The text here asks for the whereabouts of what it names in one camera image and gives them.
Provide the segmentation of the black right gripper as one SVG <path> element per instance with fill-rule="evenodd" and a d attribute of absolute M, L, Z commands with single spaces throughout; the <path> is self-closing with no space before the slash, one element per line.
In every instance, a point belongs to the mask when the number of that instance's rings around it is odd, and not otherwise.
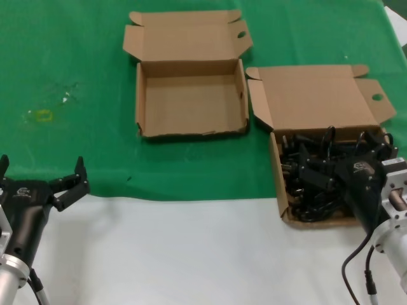
<path fill-rule="evenodd" d="M 320 154 L 309 151 L 305 144 L 299 145 L 298 177 L 304 184 L 333 191 L 335 177 L 340 185 L 343 199 L 366 234 L 371 234 L 379 224 L 387 220 L 381 204 L 381 192 L 385 174 L 379 161 L 397 157 L 391 133 L 364 133 L 368 145 L 367 155 L 348 158 L 336 163 Z"/>

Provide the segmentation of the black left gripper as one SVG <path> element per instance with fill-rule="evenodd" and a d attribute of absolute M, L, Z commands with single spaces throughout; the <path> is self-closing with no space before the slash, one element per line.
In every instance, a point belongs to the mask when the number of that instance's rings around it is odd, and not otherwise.
<path fill-rule="evenodd" d="M 7 155 L 0 159 L 1 206 L 12 234 L 5 253 L 32 264 L 48 222 L 51 208 L 64 211 L 90 193 L 84 159 L 78 157 L 74 173 L 50 182 L 4 179 L 10 165 Z M 53 194 L 64 192 L 59 197 Z"/>

